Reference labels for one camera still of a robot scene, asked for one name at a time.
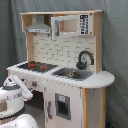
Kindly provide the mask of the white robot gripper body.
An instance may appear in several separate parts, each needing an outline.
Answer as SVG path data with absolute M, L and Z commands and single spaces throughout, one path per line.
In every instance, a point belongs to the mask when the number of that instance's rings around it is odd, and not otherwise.
M 3 86 L 0 88 L 0 102 L 7 103 L 7 110 L 0 112 L 0 119 L 17 114 L 24 108 L 22 89 L 19 85 Z

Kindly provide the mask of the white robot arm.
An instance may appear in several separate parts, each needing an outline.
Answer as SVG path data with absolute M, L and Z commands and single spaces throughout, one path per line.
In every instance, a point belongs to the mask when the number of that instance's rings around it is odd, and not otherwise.
M 7 103 L 7 110 L 0 112 L 0 120 L 14 116 L 24 108 L 24 102 L 33 94 L 27 87 L 3 86 L 0 88 L 0 102 Z M 36 120 L 29 114 L 21 114 L 13 121 L 0 125 L 0 128 L 39 128 Z

